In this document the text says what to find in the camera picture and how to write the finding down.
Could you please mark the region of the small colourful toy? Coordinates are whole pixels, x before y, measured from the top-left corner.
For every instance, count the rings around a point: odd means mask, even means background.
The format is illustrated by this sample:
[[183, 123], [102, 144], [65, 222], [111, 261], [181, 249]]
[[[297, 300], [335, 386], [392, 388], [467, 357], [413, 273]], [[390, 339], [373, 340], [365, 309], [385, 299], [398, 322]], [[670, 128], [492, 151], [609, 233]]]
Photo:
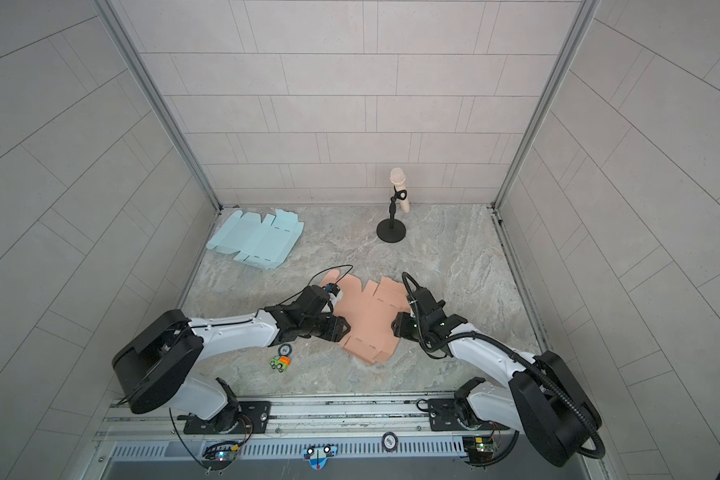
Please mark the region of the small colourful toy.
[[270, 367], [277, 372], [284, 373], [291, 364], [291, 358], [288, 356], [279, 355], [272, 358], [269, 362]]

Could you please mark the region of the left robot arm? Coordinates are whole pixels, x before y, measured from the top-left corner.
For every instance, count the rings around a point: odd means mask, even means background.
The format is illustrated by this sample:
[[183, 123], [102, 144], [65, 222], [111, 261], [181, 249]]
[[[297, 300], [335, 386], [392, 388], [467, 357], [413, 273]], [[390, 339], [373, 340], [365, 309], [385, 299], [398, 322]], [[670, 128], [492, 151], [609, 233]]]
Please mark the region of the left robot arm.
[[234, 396], [220, 380], [206, 380], [195, 364], [247, 348], [289, 344], [316, 337], [338, 343], [351, 327], [334, 313], [342, 292], [335, 283], [309, 285], [287, 305], [278, 304], [234, 317], [190, 318], [168, 310], [122, 348], [112, 367], [122, 402], [134, 414], [166, 406], [211, 421], [231, 410]]

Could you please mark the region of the aluminium corner post left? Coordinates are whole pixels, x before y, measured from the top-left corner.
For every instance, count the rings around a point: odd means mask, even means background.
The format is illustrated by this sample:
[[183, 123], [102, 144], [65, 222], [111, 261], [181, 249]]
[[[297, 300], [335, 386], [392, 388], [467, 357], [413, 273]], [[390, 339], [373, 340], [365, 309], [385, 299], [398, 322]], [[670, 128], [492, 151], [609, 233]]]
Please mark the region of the aluminium corner post left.
[[203, 172], [184, 134], [180, 131], [175, 116], [171, 113], [163, 95], [149, 74], [147, 67], [141, 59], [134, 43], [129, 38], [123, 23], [113, 8], [112, 2], [107, 0], [92, 0], [94, 10], [102, 21], [110, 39], [121, 54], [129, 68], [137, 86], [140, 88], [148, 103], [152, 107], [158, 121], [177, 150], [179, 156], [186, 163], [191, 173], [197, 179], [205, 192], [216, 214], [223, 210], [223, 205], [216, 196], [207, 176]]

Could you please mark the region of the beige microphone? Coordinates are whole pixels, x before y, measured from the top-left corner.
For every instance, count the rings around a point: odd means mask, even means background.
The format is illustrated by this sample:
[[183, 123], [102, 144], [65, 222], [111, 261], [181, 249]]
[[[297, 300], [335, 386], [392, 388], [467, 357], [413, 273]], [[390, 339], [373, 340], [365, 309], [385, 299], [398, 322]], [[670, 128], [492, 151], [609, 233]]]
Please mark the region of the beige microphone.
[[410, 201], [408, 200], [408, 190], [406, 186], [406, 174], [400, 167], [395, 167], [390, 171], [390, 182], [393, 185], [393, 191], [397, 203], [404, 213], [410, 212]]

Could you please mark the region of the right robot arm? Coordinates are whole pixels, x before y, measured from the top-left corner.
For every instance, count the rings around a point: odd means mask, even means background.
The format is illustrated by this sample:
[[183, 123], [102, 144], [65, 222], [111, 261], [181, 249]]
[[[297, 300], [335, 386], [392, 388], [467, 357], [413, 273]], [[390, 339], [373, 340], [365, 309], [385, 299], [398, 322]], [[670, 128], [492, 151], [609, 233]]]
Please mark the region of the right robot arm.
[[606, 447], [602, 419], [562, 358], [513, 349], [480, 332], [428, 290], [408, 296], [411, 311], [392, 323], [395, 336], [415, 341], [429, 355], [465, 361], [498, 382], [507, 394], [493, 393], [482, 377], [454, 395], [455, 415], [467, 428], [493, 422], [524, 435], [548, 463], [561, 467], [578, 454], [599, 460]]

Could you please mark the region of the left green circuit board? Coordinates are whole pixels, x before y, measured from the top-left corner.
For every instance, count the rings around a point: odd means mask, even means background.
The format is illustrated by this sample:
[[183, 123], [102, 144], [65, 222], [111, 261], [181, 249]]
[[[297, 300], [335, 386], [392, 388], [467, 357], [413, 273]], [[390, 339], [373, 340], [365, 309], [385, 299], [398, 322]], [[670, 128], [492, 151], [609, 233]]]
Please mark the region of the left green circuit board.
[[211, 470], [223, 470], [236, 460], [240, 449], [240, 442], [219, 442], [208, 446], [203, 452], [202, 459]]

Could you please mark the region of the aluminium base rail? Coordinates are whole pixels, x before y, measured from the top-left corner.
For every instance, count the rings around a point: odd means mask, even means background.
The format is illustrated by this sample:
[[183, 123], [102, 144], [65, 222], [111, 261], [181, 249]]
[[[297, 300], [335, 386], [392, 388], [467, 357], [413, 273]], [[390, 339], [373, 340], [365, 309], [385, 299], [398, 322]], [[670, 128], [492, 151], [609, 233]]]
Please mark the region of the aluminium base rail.
[[[223, 441], [241, 443], [238, 460], [303, 459], [302, 452], [308, 446], [323, 445], [336, 445], [333, 458], [338, 459], [466, 460], [464, 436], [492, 437], [496, 447], [493, 461], [487, 465], [506, 458], [519, 441], [528, 441], [498, 423], [465, 427], [455, 415], [454, 395], [242, 398], [226, 429], [168, 408], [137, 415], [113, 406], [93, 438], [115, 459], [187, 459], [204, 463], [204, 450]], [[395, 452], [382, 449], [386, 432], [394, 432], [399, 439]]]

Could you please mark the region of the round black white badge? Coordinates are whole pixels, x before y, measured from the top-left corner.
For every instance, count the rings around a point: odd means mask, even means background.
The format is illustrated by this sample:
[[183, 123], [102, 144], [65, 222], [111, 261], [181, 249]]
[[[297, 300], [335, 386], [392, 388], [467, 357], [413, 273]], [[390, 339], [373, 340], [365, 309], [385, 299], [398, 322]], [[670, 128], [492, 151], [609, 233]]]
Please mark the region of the round black white badge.
[[382, 436], [381, 446], [384, 452], [392, 453], [398, 449], [399, 439], [394, 432], [386, 432]]

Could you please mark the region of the light blue flat cardboard box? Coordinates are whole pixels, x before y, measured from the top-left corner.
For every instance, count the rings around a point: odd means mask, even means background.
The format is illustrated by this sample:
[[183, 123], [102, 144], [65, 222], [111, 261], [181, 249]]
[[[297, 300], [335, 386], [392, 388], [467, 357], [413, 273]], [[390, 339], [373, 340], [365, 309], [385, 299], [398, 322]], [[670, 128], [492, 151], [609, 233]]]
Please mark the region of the light blue flat cardboard box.
[[208, 250], [262, 270], [284, 263], [304, 229], [296, 213], [277, 209], [262, 217], [235, 210], [206, 244]]

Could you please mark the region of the pink paper box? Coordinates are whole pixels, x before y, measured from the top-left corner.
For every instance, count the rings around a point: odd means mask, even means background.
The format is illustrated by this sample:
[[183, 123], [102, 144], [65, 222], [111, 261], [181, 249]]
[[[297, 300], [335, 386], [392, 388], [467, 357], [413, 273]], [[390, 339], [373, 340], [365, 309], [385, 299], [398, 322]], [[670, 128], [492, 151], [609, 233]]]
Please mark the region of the pink paper box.
[[353, 275], [342, 280], [339, 276], [338, 269], [330, 270], [319, 283], [320, 286], [336, 283], [341, 292], [334, 314], [346, 319], [350, 331], [339, 344], [367, 364], [386, 363], [399, 343], [392, 323], [398, 313], [410, 312], [403, 284], [382, 277], [379, 282], [368, 281], [363, 286]]

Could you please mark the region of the green circuit board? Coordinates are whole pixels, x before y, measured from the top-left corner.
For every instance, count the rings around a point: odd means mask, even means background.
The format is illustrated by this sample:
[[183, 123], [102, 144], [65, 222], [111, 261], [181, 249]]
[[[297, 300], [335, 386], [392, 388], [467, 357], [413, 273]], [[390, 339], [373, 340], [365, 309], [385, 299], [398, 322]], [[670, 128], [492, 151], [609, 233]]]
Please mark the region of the green circuit board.
[[481, 466], [493, 461], [496, 443], [492, 437], [464, 436], [462, 443], [468, 464]]
[[240, 449], [240, 442], [219, 442], [208, 446], [203, 452], [202, 459], [211, 470], [223, 470], [236, 460]]

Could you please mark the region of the blue sticker marker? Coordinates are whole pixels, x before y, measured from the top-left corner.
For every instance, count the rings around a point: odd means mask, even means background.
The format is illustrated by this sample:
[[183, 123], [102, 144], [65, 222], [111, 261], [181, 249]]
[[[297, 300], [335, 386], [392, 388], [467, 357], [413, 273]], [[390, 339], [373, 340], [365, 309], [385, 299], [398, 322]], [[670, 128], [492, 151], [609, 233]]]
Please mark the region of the blue sticker marker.
[[302, 458], [313, 470], [320, 471], [325, 468], [328, 460], [335, 457], [336, 454], [336, 445], [308, 446], [302, 452]]

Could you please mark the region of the right green circuit board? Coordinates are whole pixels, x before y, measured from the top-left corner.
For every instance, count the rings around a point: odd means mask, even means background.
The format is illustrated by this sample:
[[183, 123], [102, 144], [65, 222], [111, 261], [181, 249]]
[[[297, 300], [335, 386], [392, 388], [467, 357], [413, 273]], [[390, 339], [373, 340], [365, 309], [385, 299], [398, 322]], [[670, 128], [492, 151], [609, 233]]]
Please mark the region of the right green circuit board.
[[493, 461], [496, 443], [492, 437], [464, 436], [462, 443], [468, 464], [481, 466]]

